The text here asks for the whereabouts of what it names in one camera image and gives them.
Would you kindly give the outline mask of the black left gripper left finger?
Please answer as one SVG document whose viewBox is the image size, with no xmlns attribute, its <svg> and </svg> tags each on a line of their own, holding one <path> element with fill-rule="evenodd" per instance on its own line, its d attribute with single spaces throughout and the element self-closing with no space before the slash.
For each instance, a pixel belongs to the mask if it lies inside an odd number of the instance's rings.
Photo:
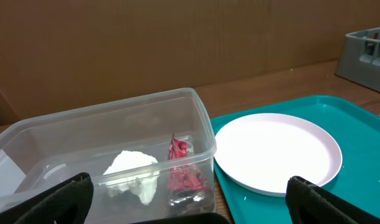
<svg viewBox="0 0 380 224">
<path fill-rule="evenodd" d="M 0 213 L 0 224 L 84 224 L 93 200 L 86 172 Z"/>
</svg>

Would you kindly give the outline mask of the white round plate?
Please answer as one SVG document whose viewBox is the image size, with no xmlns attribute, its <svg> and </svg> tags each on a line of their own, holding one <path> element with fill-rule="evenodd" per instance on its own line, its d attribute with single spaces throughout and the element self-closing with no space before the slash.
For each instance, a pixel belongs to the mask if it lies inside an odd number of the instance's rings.
<svg viewBox="0 0 380 224">
<path fill-rule="evenodd" d="M 234 182 L 259 194 L 283 197 L 287 182 L 300 176 L 319 187 L 342 168 L 336 140 L 318 125 L 296 116 L 257 113 L 218 130 L 215 160 Z"/>
</svg>

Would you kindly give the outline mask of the red foil wrapper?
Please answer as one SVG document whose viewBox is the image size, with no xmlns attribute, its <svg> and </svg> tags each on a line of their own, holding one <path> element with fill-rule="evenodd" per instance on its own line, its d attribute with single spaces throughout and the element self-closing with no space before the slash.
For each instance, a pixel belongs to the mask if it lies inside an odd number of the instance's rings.
<svg viewBox="0 0 380 224">
<path fill-rule="evenodd" d="M 173 134 L 168 148 L 168 160 L 181 159 L 188 155 L 188 143 L 176 139 Z M 207 177 L 195 164 L 170 168 L 166 187 L 170 192 L 171 207 L 202 202 L 211 191 Z"/>
</svg>

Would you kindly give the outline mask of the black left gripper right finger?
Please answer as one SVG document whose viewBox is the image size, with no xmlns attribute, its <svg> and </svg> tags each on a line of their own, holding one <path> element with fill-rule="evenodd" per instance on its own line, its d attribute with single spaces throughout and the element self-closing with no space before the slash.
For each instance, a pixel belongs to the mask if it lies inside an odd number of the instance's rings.
<svg viewBox="0 0 380 224">
<path fill-rule="evenodd" d="M 299 176 L 287 182 L 285 202 L 293 224 L 380 224 L 380 218 Z"/>
</svg>

